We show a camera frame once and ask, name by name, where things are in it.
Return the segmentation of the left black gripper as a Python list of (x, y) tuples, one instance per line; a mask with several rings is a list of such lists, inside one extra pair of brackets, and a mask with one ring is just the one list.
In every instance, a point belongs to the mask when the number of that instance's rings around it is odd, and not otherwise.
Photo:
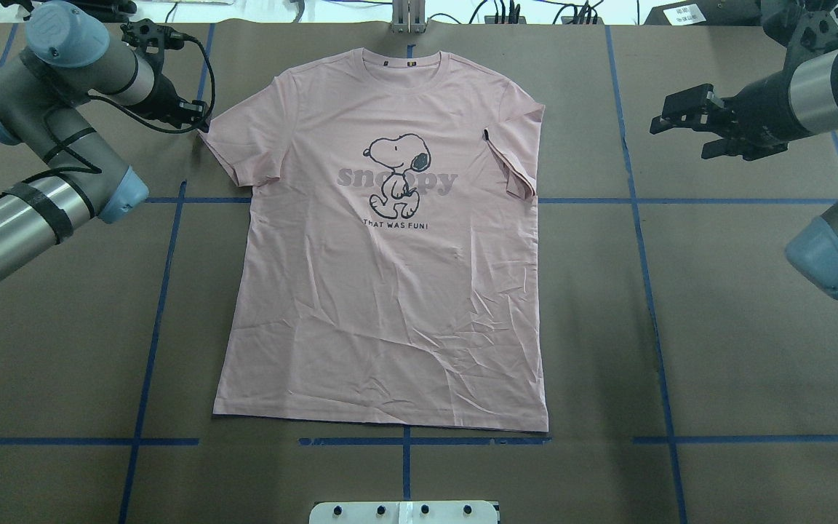
[(173, 83), (163, 74), (154, 77), (152, 90), (146, 99), (133, 104), (131, 111), (144, 119), (169, 124), (176, 128), (176, 133), (207, 133), (210, 130), (207, 103), (180, 98)]

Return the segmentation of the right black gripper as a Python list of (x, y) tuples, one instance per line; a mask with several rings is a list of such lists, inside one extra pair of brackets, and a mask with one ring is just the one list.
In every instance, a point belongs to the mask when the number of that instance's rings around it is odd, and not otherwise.
[(739, 156), (745, 162), (788, 150), (783, 132), (791, 123), (783, 80), (759, 80), (732, 97), (719, 98), (711, 84), (688, 87), (666, 96), (650, 133), (684, 128), (714, 132), (721, 139), (705, 143), (702, 159)]

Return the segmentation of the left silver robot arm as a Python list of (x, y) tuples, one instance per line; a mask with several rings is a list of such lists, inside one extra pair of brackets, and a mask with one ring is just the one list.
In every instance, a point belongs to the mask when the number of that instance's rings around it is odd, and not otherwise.
[(26, 46), (0, 68), (0, 143), (27, 145), (47, 168), (0, 193), (0, 281), (92, 219), (115, 223), (148, 198), (146, 183), (79, 113), (100, 100), (166, 134), (206, 132), (213, 103), (180, 97), (165, 52), (196, 43), (149, 19), (121, 37), (82, 7), (31, 10)]

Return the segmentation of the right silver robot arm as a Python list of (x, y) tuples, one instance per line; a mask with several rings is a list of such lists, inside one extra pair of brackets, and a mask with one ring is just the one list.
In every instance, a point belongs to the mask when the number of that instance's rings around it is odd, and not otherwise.
[[(754, 160), (785, 152), (791, 143), (829, 134), (838, 140), (838, 36), (827, 42), (793, 40), (778, 73), (750, 83), (731, 97), (711, 84), (666, 96), (650, 132), (685, 128), (715, 140), (701, 158)], [(811, 220), (785, 247), (792, 268), (838, 301), (838, 200)]]

